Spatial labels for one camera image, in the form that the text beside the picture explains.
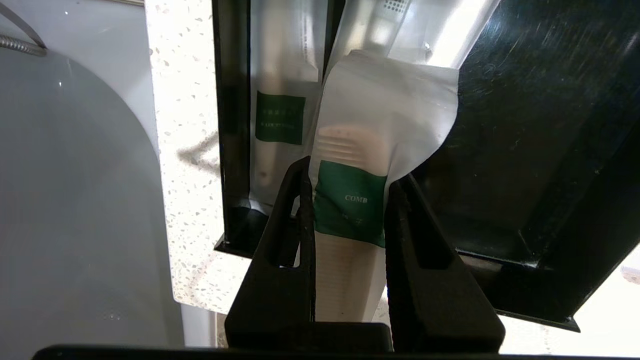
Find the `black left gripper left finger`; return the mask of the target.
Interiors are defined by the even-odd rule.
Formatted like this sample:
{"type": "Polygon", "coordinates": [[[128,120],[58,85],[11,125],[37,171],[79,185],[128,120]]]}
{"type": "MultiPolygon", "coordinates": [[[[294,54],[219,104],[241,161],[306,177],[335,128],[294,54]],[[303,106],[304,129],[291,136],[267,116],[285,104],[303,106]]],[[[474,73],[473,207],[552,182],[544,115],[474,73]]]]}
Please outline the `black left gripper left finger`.
{"type": "Polygon", "coordinates": [[[279,187],[253,259],[226,317],[227,326],[294,326],[314,321],[316,257],[310,157],[294,162],[279,187]],[[292,234],[299,264],[279,265],[292,234]]]}

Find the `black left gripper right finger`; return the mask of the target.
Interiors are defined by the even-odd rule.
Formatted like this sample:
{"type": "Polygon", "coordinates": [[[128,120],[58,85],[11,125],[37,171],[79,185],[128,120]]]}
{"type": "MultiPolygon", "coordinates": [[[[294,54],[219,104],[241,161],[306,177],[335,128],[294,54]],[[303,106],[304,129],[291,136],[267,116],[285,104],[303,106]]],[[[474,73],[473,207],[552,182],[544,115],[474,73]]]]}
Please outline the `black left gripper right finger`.
{"type": "Polygon", "coordinates": [[[385,266],[396,352],[499,352],[505,326],[412,175],[390,186],[385,266]]]}

